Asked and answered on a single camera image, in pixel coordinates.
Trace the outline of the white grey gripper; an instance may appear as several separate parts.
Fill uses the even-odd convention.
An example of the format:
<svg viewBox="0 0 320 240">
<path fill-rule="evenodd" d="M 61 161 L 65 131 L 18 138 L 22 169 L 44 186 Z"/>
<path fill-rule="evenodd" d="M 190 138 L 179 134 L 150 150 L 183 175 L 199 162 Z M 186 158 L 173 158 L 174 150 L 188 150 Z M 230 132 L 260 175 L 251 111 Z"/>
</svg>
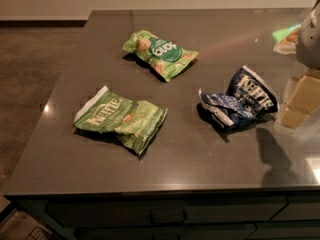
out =
<svg viewBox="0 0 320 240">
<path fill-rule="evenodd" d="M 285 88 L 278 123 L 291 129 L 302 125 L 320 107 L 320 0 L 301 24 L 296 56 L 310 68 L 305 75 L 291 78 Z"/>
</svg>

